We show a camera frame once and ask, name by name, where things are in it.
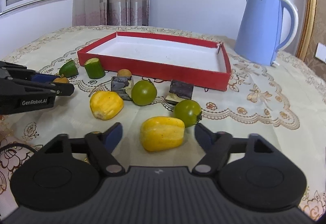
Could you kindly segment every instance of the yellow vegetable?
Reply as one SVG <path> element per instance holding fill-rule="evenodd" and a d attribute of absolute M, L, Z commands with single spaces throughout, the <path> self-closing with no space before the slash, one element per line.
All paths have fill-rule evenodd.
<path fill-rule="evenodd" d="M 185 124 L 177 118 L 157 116 L 141 125 L 140 141 L 147 151 L 161 151 L 179 147 L 184 138 Z"/>
<path fill-rule="evenodd" d="M 123 108 L 123 100 L 113 91 L 95 92 L 89 102 L 95 118 L 109 120 L 115 117 Z"/>

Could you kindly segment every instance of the white tablecloth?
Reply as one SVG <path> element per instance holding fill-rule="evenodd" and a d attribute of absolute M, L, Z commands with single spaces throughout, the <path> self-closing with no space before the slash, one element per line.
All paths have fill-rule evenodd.
<path fill-rule="evenodd" d="M 278 55 L 278 67 L 250 63 L 233 51 L 234 41 L 226 37 L 141 26 L 77 26 L 47 34 L 15 51 L 6 57 L 6 61 L 26 65 L 42 73 L 55 74 L 65 62 L 73 59 L 79 70 L 78 76 L 70 78 L 70 82 L 75 85 L 75 92 L 68 98 L 58 97 L 52 109 L 4 116 L 0 121 L 3 138 L 1 146 L 21 141 L 40 148 L 60 133 L 77 138 L 91 131 L 104 131 L 115 122 L 121 122 L 123 139 L 113 155 L 125 168 L 129 165 L 187 165 L 193 168 L 204 155 L 194 139 L 193 127 L 186 129 L 185 142 L 176 149 L 148 153 L 139 143 L 139 127 L 144 120 L 157 115 L 170 115 L 173 110 L 164 100 L 169 82 L 152 79 L 158 95 L 151 105 L 138 107 L 132 102 L 125 102 L 123 110 L 108 121 L 97 120 L 92 116 L 88 95 L 95 86 L 116 73 L 107 72 L 100 80 L 89 79 L 84 68 L 79 66 L 77 50 L 116 30 L 224 42 L 232 67 L 228 90 L 220 92 L 194 88 L 193 99 L 203 109 L 202 123 L 214 132 L 227 131 L 239 138 L 245 138 L 250 133 L 261 134 L 305 173 L 308 188 L 300 208 L 315 220 L 325 212 L 325 82 L 304 63 L 285 52 Z M 134 76 L 135 82 L 140 79 Z M 103 83 L 98 89 L 109 90 L 110 83 Z M 30 155 L 24 149 L 6 151 L 0 155 L 2 217 L 16 207 L 9 190 L 9 179 Z M 232 155 L 231 159 L 239 157 L 240 154 Z"/>

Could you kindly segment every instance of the wall switch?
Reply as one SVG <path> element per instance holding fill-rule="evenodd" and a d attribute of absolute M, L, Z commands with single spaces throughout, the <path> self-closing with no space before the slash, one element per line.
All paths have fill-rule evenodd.
<path fill-rule="evenodd" d="M 326 63 L 326 46 L 322 43 L 317 44 L 315 57 Z"/>

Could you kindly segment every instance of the gold picture frame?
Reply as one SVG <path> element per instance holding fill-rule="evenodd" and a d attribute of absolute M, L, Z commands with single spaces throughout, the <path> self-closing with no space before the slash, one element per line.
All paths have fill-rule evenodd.
<path fill-rule="evenodd" d="M 317 10 L 317 0 L 307 0 L 304 14 L 304 24 L 296 52 L 296 57 L 304 61 L 310 44 Z"/>

